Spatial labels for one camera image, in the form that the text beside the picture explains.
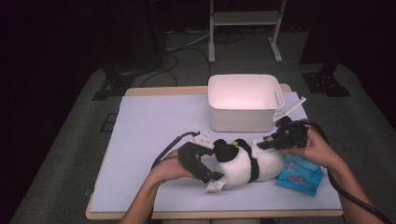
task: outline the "person's right hand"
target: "person's right hand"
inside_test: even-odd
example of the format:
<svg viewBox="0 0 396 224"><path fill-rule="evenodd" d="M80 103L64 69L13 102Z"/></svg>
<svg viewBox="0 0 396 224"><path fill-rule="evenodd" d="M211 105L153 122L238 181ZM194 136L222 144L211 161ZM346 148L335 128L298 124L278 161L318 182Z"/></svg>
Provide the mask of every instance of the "person's right hand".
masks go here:
<svg viewBox="0 0 396 224"><path fill-rule="evenodd" d="M166 157L160 161L148 174L161 182L179 179L181 177L189 177L196 179L190 171L184 168L178 161L178 150L171 151Z"/></svg>
<svg viewBox="0 0 396 224"><path fill-rule="evenodd" d="M326 143L318 131L312 126L306 125L308 140L305 147L282 149L284 154L298 155L304 159L331 169L343 159Z"/></svg>

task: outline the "white plastic bin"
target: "white plastic bin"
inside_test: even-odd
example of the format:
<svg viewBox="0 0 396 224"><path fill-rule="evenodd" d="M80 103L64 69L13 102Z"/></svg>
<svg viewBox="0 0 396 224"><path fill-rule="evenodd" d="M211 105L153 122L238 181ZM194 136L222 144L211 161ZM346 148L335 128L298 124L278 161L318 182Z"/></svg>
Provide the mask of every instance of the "white plastic bin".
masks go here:
<svg viewBox="0 0 396 224"><path fill-rule="evenodd" d="M285 104L277 79L270 75L215 75L209 79L210 127L216 132L269 132L272 116Z"/></svg>

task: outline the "dark background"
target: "dark background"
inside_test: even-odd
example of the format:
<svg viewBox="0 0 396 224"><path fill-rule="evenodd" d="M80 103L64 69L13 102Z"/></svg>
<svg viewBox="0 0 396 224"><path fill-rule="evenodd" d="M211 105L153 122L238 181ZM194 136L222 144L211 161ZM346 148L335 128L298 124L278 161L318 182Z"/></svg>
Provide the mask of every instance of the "dark background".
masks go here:
<svg viewBox="0 0 396 224"><path fill-rule="evenodd" d="M278 4L217 0L215 9L277 9ZM104 63L130 72L155 67L163 31L208 28L209 1L149 5L143 0L1 1L1 223L12 218L94 71ZM386 0L293 0L281 26L310 30L301 63L336 59L346 65L393 127L395 9Z"/></svg>

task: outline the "blue package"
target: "blue package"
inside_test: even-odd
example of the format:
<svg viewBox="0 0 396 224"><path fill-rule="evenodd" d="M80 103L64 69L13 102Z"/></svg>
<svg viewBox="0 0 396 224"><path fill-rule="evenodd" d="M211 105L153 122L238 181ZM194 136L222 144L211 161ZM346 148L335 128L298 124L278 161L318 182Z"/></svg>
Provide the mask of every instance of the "blue package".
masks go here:
<svg viewBox="0 0 396 224"><path fill-rule="evenodd" d="M296 155L285 156L285 167L277 184L315 197L322 178L319 166Z"/></svg>

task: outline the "cable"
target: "cable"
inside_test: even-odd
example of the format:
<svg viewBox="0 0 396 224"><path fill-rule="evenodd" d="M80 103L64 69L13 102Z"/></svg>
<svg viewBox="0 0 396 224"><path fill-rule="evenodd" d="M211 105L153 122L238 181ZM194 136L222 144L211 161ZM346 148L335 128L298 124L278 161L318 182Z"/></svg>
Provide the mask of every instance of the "cable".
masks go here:
<svg viewBox="0 0 396 224"><path fill-rule="evenodd" d="M169 144L169 146L168 147L166 147L164 150L163 150L163 152L155 159L155 161L154 161L154 163L152 163L152 165L151 165L151 170L156 166L156 165L158 165L158 163L160 163L161 161L165 161L165 160L168 160L168 159L173 159L173 158L177 158L178 156L175 156L175 157L170 157L170 158L165 158L165 159L163 159L163 157L178 143L178 142L180 142L180 140L183 138L183 137L185 137L185 136L187 136L187 135L192 135L193 137L195 137L196 135L198 135L199 134L199 132L198 133L195 133L195 132L189 132L189 133L183 133L181 136L178 136L177 138L175 138L175 140L173 140L172 142L171 142L171 144ZM149 213L149 215L148 215L148 218L146 219L146 224L150 224L151 223L151 219L152 219L152 213L153 213L153 211L154 211L154 207L152 207L151 208L151 211L150 211L150 213Z"/></svg>
<svg viewBox="0 0 396 224"><path fill-rule="evenodd" d="M166 51L175 51L175 50L178 50L178 49L186 48L186 47L188 47L188 46L191 46L191 45L193 45L193 44L196 44L196 43L198 43L198 42L204 40L204 39L207 38L208 36L209 36L209 32L207 32L206 35L203 35L203 36L199 37L198 39L195 39L195 40L191 41L191 42L188 43L188 44L185 44L185 45L182 45L182 46L179 46L179 47L176 47L176 48L172 48L172 49L166 49Z"/></svg>
<svg viewBox="0 0 396 224"><path fill-rule="evenodd" d="M153 75L147 77L147 78L140 84L140 86L139 86L140 88L143 87L143 85L144 85L147 81L149 81L150 79L152 79L153 77L156 77L156 76L158 76L158 75L160 75L160 74L163 74L163 73L166 73L166 72L168 72L168 73L172 76L172 78L173 78L174 81L176 82L176 85L178 85L178 79L170 72L170 70L174 69L174 68L177 66L177 64L178 64L178 59L177 59L177 57L175 57L174 55L168 55L168 56L170 56L170 57L172 57L172 58L174 58L174 59L176 60L175 64L174 64L172 67L167 68L167 69L163 67L163 69L164 69L163 71L158 72L158 73L155 73L155 74L153 74Z"/></svg>
<svg viewBox="0 0 396 224"><path fill-rule="evenodd" d="M206 61L206 64L207 64L207 69L208 69L207 80L206 80L206 85L207 85L207 84L208 84L208 81L209 81L209 78L210 78L210 73L211 73L211 67L210 67L209 59L206 57L206 55L205 55L202 51L200 51L200 50L198 50L198 49L178 49L178 50L175 50L175 51L173 51L173 52L178 52L178 51L182 51L182 50L193 50L193 51L197 51L197 52L199 52L200 54L202 54L202 56L204 56L205 61Z"/></svg>
<svg viewBox="0 0 396 224"><path fill-rule="evenodd" d="M306 124L306 125L310 125L310 126L314 127L316 130L318 130L318 132L322 136L322 138L326 141L327 144L329 144L329 140L328 140L325 132L323 132L323 130L320 128L320 126L317 123L315 123L313 121L310 121L310 120L309 121L303 121L303 123ZM329 177L330 184L332 184L332 187L335 190L337 190L338 193L340 193L341 195L343 195L345 198L349 199L353 203L357 204L361 208L365 209L366 211L372 213L374 216L376 216L379 219L381 219L381 221L383 221L384 223L392 224L392 222L384 214L382 214L379 210L375 209L370 204L363 202L362 200L356 198L355 196L349 194L344 189L342 189L337 184L337 182L334 180L334 177L332 176L332 173L330 173L329 171L328 171L328 177Z"/></svg>

